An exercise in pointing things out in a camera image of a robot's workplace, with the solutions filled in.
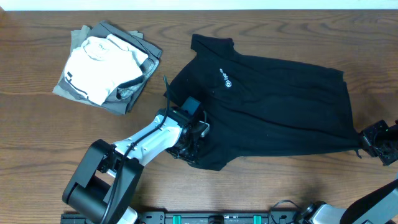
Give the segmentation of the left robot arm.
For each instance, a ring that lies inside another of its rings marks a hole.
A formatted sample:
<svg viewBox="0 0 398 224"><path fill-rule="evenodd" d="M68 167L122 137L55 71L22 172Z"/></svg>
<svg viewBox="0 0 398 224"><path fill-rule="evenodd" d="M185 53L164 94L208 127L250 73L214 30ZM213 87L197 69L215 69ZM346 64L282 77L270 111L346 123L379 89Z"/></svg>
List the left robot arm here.
<svg viewBox="0 0 398 224"><path fill-rule="evenodd" d="M189 97L181 107L158 110L151 124L122 141L95 141L63 192L76 212L63 214L61 223L137 222L130 203L144 167L163 151L195 162L210 128L205 118L201 103Z"/></svg>

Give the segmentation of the black polo shirt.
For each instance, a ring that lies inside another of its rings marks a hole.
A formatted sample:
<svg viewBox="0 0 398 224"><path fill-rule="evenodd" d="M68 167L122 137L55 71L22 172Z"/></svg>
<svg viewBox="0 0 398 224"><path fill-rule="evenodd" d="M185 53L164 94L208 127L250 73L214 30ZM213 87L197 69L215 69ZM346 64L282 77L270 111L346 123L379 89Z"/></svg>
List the black polo shirt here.
<svg viewBox="0 0 398 224"><path fill-rule="evenodd" d="M210 125L185 156L198 169L221 170L246 156L301 156L358 150L359 135L343 72L301 62L243 55L231 39L195 34L196 56L172 80L170 99L203 107Z"/></svg>

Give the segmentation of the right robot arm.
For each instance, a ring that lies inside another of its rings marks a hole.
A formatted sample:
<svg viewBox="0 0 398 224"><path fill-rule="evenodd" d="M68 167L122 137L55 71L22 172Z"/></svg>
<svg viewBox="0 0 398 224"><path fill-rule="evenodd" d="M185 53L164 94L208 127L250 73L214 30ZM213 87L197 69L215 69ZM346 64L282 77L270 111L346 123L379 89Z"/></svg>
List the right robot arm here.
<svg viewBox="0 0 398 224"><path fill-rule="evenodd" d="M380 120L359 134L361 147L371 157L378 157L384 166L397 161L397 125L388 126ZM316 202L299 213L294 223L365 224L391 223L397 215L397 180L386 184L352 203L347 209Z"/></svg>

